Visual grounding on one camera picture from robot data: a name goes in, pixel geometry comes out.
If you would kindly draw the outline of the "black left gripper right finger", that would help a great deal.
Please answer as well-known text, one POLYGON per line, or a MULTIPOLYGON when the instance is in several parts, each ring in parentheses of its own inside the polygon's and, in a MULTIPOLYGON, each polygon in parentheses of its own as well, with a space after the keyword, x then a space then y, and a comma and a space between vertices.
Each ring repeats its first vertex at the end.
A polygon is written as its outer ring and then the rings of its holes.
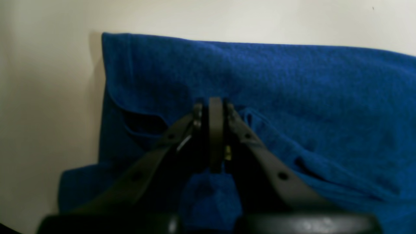
POLYGON ((375 216, 329 202, 271 153, 232 103, 209 99, 209 168, 225 166, 243 215, 235 234, 382 234, 375 216))

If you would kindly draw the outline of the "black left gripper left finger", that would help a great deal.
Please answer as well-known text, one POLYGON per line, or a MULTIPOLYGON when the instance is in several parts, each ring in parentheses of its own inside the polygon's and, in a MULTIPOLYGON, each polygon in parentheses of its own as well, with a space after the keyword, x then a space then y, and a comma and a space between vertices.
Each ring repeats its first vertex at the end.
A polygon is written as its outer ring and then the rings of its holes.
POLYGON ((46 217, 39 234, 184 234, 178 215, 186 181, 207 167, 207 110, 197 102, 107 191, 70 212, 46 217))

